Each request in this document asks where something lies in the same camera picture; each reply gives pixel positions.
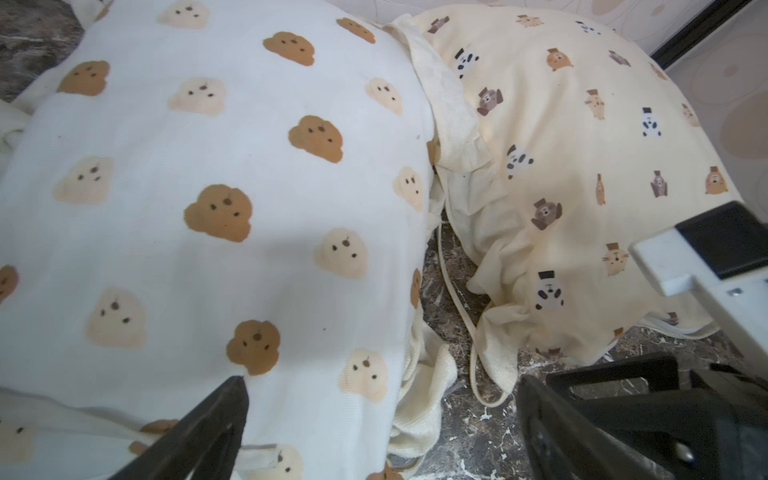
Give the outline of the white bear print pillow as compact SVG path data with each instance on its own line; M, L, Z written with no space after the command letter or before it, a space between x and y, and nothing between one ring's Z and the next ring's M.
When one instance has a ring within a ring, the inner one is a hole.
M236 479L405 479L456 377L420 299L432 108L324 1L112 1L1 173L1 475L106 479L226 379Z

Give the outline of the cream animal print pillow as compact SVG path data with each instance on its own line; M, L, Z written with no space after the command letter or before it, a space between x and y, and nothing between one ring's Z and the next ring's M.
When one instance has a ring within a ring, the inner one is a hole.
M523 349L595 363L630 328L697 340L712 316L665 297L634 242L739 194L688 100L635 43L551 9L403 15L436 121L438 202L490 302L465 324L502 397Z

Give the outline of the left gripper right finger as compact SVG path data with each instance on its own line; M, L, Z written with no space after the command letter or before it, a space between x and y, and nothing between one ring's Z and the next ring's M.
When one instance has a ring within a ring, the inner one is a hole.
M537 479L648 479L630 448L676 479L767 476L767 382L729 365L689 372L652 353L518 383Z

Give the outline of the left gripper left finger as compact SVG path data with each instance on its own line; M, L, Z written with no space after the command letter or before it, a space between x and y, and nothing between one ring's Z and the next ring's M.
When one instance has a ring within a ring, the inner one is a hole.
M244 378L228 378L112 479L230 478L248 409Z

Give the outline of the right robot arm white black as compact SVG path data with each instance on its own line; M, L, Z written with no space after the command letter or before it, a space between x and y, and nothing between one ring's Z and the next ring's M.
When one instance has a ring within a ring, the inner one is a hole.
M767 377L767 226L731 201L637 241L630 253L662 296L692 294Z

